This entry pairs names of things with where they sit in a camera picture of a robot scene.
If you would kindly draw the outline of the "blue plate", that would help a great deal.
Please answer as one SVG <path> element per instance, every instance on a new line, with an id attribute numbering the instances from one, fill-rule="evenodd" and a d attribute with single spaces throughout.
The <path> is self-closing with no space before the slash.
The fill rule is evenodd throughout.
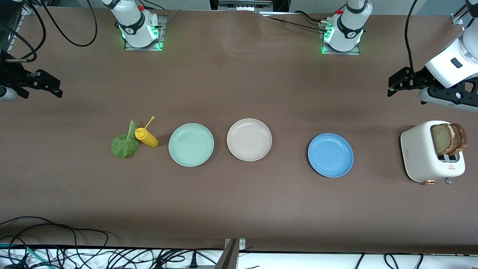
<path id="1" fill-rule="evenodd" d="M 314 137 L 307 148 L 310 166 L 329 178 L 346 175 L 354 163 L 353 149 L 345 138 L 336 133 L 321 133 Z"/>

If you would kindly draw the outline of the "white two-slot toaster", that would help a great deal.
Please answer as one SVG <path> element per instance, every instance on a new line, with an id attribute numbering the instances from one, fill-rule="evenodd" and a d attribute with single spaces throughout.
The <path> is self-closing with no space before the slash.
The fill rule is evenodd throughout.
<path id="1" fill-rule="evenodd" d="M 444 181 L 452 183 L 452 179 L 465 172 L 463 151 L 456 155 L 437 155 L 432 140 L 431 127 L 438 124 L 451 124 L 447 121 L 425 121 L 401 133 L 400 145 L 403 155 L 405 172 L 413 181 L 423 185 L 434 185 Z M 452 126 L 454 141 L 451 152 L 457 146 L 457 138 Z"/>

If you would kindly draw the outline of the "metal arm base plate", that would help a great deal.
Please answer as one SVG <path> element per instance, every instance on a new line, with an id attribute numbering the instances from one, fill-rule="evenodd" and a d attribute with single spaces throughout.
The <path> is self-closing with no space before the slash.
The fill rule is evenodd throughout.
<path id="1" fill-rule="evenodd" d="M 336 29 L 334 21 L 321 20 L 321 53 L 330 55 L 358 56 L 360 54 L 359 42 L 363 34 L 360 31 L 357 35 L 351 32 L 352 38 Z"/>
<path id="2" fill-rule="evenodd" d="M 124 50 L 126 51 L 162 51 L 164 46 L 164 38 L 166 31 L 167 16 L 158 16 L 158 25 L 152 27 L 151 32 L 156 34 L 155 39 L 146 47 L 136 48 L 131 46 L 126 40 L 124 41 Z"/>

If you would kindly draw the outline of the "brown bread slice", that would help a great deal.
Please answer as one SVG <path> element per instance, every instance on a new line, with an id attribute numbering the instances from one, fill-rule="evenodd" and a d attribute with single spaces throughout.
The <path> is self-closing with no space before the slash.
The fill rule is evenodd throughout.
<path id="1" fill-rule="evenodd" d="M 437 155 L 444 155 L 451 152 L 454 141 L 454 134 L 450 124 L 438 124 L 431 127 L 432 140 Z"/>
<path id="2" fill-rule="evenodd" d="M 454 150 L 448 153 L 449 156 L 456 155 L 459 152 L 462 152 L 468 146 L 468 137 L 466 131 L 460 124 L 450 124 L 454 130 L 454 133 L 457 138 L 457 146 Z"/>

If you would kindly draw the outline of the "beige plate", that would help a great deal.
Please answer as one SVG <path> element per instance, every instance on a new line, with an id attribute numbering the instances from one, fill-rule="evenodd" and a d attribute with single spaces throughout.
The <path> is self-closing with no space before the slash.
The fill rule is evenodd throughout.
<path id="1" fill-rule="evenodd" d="M 236 121 L 228 130 L 227 147 L 238 160 L 252 162 L 268 154 L 273 137 L 266 124 L 258 119 Z"/>

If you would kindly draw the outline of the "aluminium frame with black box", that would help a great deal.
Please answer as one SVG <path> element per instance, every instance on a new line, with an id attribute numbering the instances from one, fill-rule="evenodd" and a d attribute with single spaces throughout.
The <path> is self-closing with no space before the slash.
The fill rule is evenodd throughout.
<path id="1" fill-rule="evenodd" d="M 291 0 L 208 0 L 212 10 L 288 12 Z"/>

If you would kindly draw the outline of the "grey metal table bracket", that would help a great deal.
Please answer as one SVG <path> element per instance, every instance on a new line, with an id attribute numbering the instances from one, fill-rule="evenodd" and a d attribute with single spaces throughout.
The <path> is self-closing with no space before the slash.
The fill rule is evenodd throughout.
<path id="1" fill-rule="evenodd" d="M 245 249 L 245 238 L 225 239 L 225 249 L 220 256 L 215 269 L 237 269 L 239 252 Z"/>

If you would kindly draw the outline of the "brown table cover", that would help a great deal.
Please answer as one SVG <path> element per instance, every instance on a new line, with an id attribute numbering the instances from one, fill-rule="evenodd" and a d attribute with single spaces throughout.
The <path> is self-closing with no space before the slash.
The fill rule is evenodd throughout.
<path id="1" fill-rule="evenodd" d="M 39 216 L 115 234 L 111 246 L 254 250 L 478 252 L 478 114 L 422 105 L 416 91 L 387 96 L 407 63 L 404 16 L 372 16 L 359 56 L 322 55 L 320 36 L 253 12 L 180 11 L 162 51 L 126 51 L 109 10 L 98 35 L 76 47 L 41 10 L 47 38 L 29 71 L 61 80 L 63 97 L 31 90 L 0 102 L 0 222 Z M 148 126 L 116 157 L 111 141 Z M 271 131 L 262 159 L 238 160 L 229 128 L 245 118 Z M 423 185 L 405 172 L 401 133 L 425 121 L 460 124 L 465 172 Z M 197 123 L 211 157 L 177 164 L 168 143 Z M 351 170 L 319 175 L 307 148 L 321 133 L 350 143 Z"/>

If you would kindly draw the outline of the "green lettuce leaf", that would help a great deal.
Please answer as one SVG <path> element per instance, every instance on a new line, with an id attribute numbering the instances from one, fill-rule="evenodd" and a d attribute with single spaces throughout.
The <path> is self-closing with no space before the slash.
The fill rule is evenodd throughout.
<path id="1" fill-rule="evenodd" d="M 135 131 L 137 129 L 136 123 L 131 120 L 128 132 L 115 137 L 111 141 L 111 151 L 114 156 L 125 158 L 133 155 L 139 147 L 139 141 L 136 139 Z"/>

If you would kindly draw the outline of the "yellow mustard squeeze bottle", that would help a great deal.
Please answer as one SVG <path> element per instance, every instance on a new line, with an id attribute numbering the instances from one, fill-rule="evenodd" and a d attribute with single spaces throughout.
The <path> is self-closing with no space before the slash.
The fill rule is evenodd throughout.
<path id="1" fill-rule="evenodd" d="M 135 130 L 136 139 L 147 145 L 149 148 L 156 148 L 159 145 L 158 139 L 147 129 L 150 123 L 155 119 L 154 116 L 148 121 L 145 127 L 137 128 Z"/>

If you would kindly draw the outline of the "mint green plate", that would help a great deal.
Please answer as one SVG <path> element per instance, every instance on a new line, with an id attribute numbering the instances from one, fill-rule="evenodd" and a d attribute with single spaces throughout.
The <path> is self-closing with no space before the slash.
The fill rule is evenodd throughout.
<path id="1" fill-rule="evenodd" d="M 197 123 L 184 124 L 171 135 L 168 143 L 170 157 L 184 167 L 196 167 L 205 163 L 214 151 L 214 137 L 205 126 Z"/>

